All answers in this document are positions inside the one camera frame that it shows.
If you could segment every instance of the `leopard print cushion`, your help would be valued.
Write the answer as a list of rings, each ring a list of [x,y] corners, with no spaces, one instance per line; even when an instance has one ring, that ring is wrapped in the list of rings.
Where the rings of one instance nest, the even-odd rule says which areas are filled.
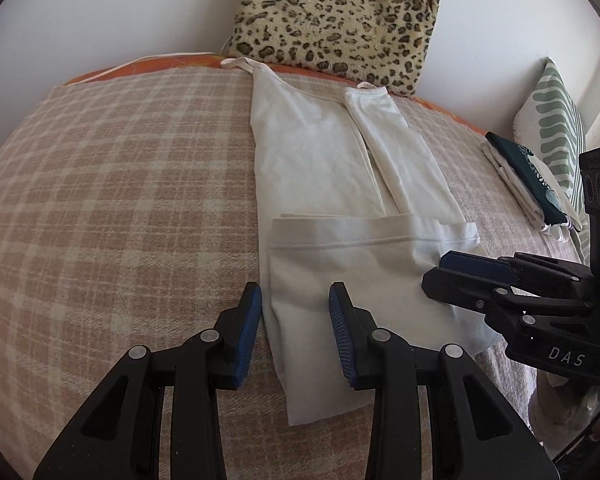
[[[440,0],[240,0],[228,54],[301,66],[409,96]]]

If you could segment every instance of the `orange bed sheet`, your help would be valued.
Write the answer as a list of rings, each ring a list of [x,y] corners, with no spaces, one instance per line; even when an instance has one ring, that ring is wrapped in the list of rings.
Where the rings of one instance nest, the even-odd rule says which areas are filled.
[[[65,85],[80,83],[80,82],[84,81],[85,79],[89,79],[90,81],[106,81],[108,79],[114,79],[117,77],[124,77],[124,76],[128,76],[128,75],[137,75],[137,74],[146,74],[149,72],[160,72],[160,70],[168,70],[171,68],[182,68],[182,67],[186,67],[186,66],[206,66],[206,67],[210,67],[210,68],[220,68],[220,62],[223,59],[224,59],[223,56],[216,56],[215,54],[190,54],[187,56],[171,56],[171,57],[159,57],[159,58],[153,58],[153,59],[143,59],[143,60],[128,64],[126,66],[123,66],[123,67],[121,67],[117,70],[114,70],[113,72],[110,72],[101,77],[94,77],[94,76],[98,75],[101,72],[104,72],[105,70],[96,70],[96,72],[91,72],[88,74],[78,76],[74,79],[71,79],[70,81],[65,83]],[[277,64],[270,64],[269,66],[277,73],[300,74],[300,75],[305,75],[305,76],[309,76],[309,77],[317,77],[317,78],[321,78],[321,79],[331,79],[334,81],[341,81],[341,82],[350,84],[352,86],[355,85],[355,83],[353,83],[347,79],[343,79],[341,77],[337,77],[337,76],[333,76],[333,75],[323,74],[321,72],[314,72],[313,70],[307,70],[304,68],[285,66],[285,65],[277,65]],[[416,101],[418,104],[421,104],[425,108],[428,108],[430,110],[435,110],[437,112],[440,112],[442,114],[445,114],[445,115],[451,117],[456,123],[464,124],[464,126],[469,127],[477,134],[484,136],[487,133],[486,130],[478,128],[478,126],[475,126],[474,124],[471,124],[470,122],[465,121],[462,117],[458,117],[457,115],[449,112],[448,110],[445,110],[444,108],[441,108],[429,101],[421,99],[417,96],[411,97],[410,99],[413,101]]]

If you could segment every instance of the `green and white cushion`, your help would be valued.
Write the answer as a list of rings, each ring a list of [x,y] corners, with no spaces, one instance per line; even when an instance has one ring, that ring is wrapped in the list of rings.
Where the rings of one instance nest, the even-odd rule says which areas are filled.
[[[584,128],[580,112],[550,59],[547,59],[536,87],[513,121],[513,137],[549,167],[569,197],[582,224],[582,231],[572,238],[588,265],[589,218],[584,212],[578,168],[578,156],[585,149]]]

